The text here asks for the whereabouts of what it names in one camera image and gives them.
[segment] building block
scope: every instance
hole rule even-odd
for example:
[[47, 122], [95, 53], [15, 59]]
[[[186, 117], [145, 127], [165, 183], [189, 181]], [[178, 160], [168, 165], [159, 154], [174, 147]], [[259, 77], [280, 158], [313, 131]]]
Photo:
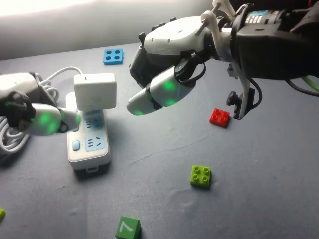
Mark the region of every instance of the building block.
[[4, 216], [5, 216], [5, 210], [0, 208], [0, 223], [1, 223], [2, 219], [4, 218]]
[[229, 112], [223, 111], [221, 109], [215, 108], [213, 114], [211, 115], [209, 122], [220, 127], [227, 127], [229, 122]]
[[105, 49], [103, 56], [104, 65], [116, 65], [123, 63], [123, 49]]
[[209, 188], [209, 181], [210, 168], [199, 165], [193, 165], [193, 168], [191, 170], [190, 184], [193, 186]]
[[139, 239], [140, 235], [140, 220], [122, 216], [115, 237], [117, 239]]

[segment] green cable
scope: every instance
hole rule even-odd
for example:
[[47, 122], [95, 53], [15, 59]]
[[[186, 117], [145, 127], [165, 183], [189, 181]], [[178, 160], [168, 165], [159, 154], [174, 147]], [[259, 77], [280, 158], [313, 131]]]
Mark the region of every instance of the green cable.
[[319, 91], [319, 85], [317, 85], [315, 82], [313, 82], [308, 76], [302, 77], [304, 82], [306, 82], [311, 88], [313, 88], [316, 91]]

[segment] gray tablecloth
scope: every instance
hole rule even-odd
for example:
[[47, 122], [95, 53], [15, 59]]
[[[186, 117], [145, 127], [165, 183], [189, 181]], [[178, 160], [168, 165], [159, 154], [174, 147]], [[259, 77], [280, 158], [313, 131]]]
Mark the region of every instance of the gray tablecloth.
[[[99, 173], [75, 173], [66, 135], [32, 137], [0, 165], [2, 239], [112, 239], [120, 216], [141, 220], [143, 239], [319, 238], [318, 99], [285, 82], [257, 79], [264, 99], [228, 129], [208, 121], [239, 80], [227, 63], [211, 60], [181, 102], [144, 116], [126, 110], [140, 90], [128, 68], [103, 65], [103, 48], [0, 62], [1, 73], [35, 71], [48, 77], [66, 66], [112, 72], [117, 106], [107, 110], [112, 161]], [[58, 101], [73, 91], [73, 75], [53, 79]], [[210, 190], [192, 188], [193, 164], [212, 167]]]

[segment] red building block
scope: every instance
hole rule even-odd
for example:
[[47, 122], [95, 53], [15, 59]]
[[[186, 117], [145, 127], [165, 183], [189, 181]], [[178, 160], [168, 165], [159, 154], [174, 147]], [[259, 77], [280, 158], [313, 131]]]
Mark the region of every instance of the red building block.
[[226, 128], [229, 122], [229, 112], [223, 111], [221, 109], [215, 108], [213, 114], [211, 115], [209, 122], [220, 127]]

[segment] green cube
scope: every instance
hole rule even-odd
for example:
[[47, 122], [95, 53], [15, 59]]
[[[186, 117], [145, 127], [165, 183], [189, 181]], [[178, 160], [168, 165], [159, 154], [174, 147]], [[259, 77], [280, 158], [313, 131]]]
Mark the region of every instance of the green cube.
[[0, 208], [0, 222], [2, 221], [2, 219], [4, 218], [4, 216], [5, 216], [5, 210], [2, 210], [2, 209]]
[[193, 168], [191, 170], [191, 178], [190, 178], [191, 185], [209, 188], [209, 180], [210, 180], [209, 167], [193, 165]]
[[117, 239], [138, 239], [140, 232], [140, 220], [122, 216], [115, 237]]

